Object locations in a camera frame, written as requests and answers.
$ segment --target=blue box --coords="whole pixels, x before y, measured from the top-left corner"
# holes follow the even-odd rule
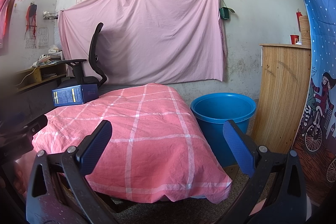
[[[80,105],[98,99],[98,86],[74,85],[52,91],[54,106]]]

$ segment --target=blanket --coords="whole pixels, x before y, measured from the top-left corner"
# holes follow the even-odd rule
[[[222,81],[225,62],[219,2],[83,1],[59,12],[64,56],[88,59],[91,38],[102,22],[96,53],[107,84]],[[83,66],[85,75],[97,76],[89,62]]]
[[[228,197],[231,179],[219,165],[191,110],[176,90],[148,84],[115,90],[83,105],[58,107],[33,139],[36,151],[64,152],[104,119],[112,138],[92,174],[93,190],[138,203]]]

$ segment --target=pink plaid blanket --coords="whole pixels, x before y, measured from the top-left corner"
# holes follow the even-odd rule
[[[192,196],[219,203],[231,179],[219,165],[189,107],[171,87],[148,84],[115,90],[83,105],[47,114],[48,125],[34,136],[36,151],[60,153],[77,146],[103,120],[113,133],[93,173],[98,192],[139,203],[166,196]]]

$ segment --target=wooden desk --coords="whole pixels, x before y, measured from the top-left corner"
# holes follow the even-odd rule
[[[308,45],[259,44],[262,77],[252,138],[272,152],[287,153],[300,124],[310,83]]]
[[[51,73],[55,73],[56,75],[49,78],[43,77],[43,75]],[[24,79],[24,81],[20,85],[16,86],[16,92],[22,92],[52,80],[60,80],[62,77],[66,77],[67,70],[64,63],[56,63],[52,65],[44,65],[36,68],[22,70],[14,74],[12,79],[13,84],[19,84],[26,75],[28,76]]]

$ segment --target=red cup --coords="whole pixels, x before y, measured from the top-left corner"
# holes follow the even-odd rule
[[[292,41],[292,44],[295,45],[295,43],[299,41],[299,36],[295,34],[291,34],[291,41]]]

